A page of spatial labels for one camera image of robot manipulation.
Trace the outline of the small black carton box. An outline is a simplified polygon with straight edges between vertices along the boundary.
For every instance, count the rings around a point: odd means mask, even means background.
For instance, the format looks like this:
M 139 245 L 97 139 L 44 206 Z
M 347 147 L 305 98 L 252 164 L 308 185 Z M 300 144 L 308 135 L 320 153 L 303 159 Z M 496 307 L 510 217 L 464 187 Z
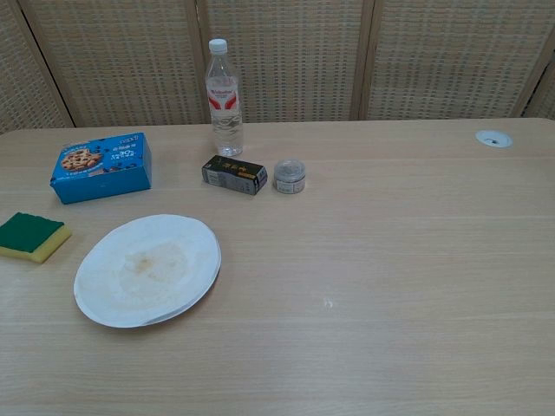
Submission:
M 202 166 L 202 177 L 209 185 L 254 196 L 267 183 L 268 173 L 264 166 L 215 155 Z

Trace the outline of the blue cookie box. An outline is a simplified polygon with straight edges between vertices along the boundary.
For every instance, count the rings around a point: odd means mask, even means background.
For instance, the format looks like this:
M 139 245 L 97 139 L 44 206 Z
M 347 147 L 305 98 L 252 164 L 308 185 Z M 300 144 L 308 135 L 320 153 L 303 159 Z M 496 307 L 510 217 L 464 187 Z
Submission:
M 152 186 L 152 154 L 143 132 L 64 147 L 49 182 L 65 205 L 145 191 Z

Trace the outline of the woven bamboo screen panel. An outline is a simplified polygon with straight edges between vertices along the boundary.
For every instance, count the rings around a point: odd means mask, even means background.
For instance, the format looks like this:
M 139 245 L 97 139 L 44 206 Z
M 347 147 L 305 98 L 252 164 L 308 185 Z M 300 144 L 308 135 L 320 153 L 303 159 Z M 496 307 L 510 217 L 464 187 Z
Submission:
M 555 43 L 555 0 L 375 0 L 367 120 L 518 117 Z
M 0 134 L 74 126 L 30 0 L 0 0 Z
M 246 123 L 356 118 L 374 0 L 196 0 L 201 38 L 223 38 Z
M 540 76 L 522 116 L 555 120 L 555 52 Z
M 11 0 L 73 127 L 208 121 L 199 0 Z

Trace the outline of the white paper plate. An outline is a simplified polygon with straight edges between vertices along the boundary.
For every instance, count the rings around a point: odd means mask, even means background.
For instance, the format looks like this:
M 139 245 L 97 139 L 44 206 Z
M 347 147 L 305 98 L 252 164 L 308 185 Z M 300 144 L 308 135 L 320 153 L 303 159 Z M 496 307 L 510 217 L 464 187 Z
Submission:
M 110 231 L 83 258 L 75 302 L 107 327 L 153 325 L 194 306 L 216 281 L 221 260 L 215 233 L 196 218 L 136 218 Z

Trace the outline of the small clear glass jar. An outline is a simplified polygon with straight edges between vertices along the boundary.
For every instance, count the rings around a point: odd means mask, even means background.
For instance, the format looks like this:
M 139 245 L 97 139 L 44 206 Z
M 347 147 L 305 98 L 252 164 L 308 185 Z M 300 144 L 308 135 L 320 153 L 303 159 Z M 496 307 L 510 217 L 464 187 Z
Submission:
M 297 194 L 305 188 L 305 165 L 298 159 L 283 159 L 274 166 L 273 185 L 278 192 Z

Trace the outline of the clear plastic water bottle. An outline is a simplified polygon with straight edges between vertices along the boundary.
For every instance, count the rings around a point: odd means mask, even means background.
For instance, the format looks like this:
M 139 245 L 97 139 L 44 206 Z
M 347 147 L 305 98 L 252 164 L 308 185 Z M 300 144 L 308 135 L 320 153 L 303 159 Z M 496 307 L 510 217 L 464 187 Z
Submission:
M 205 85 L 215 146 L 218 154 L 231 157 L 243 152 L 240 79 L 229 59 L 227 41 L 214 38 L 208 47 Z

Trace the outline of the green yellow sponge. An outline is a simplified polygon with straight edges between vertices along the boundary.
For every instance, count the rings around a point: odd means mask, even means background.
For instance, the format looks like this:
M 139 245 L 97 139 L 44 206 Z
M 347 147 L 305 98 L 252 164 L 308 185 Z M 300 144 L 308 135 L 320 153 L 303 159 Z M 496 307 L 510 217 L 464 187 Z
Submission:
M 63 222 L 18 212 L 0 225 L 0 256 L 44 263 L 71 235 Z

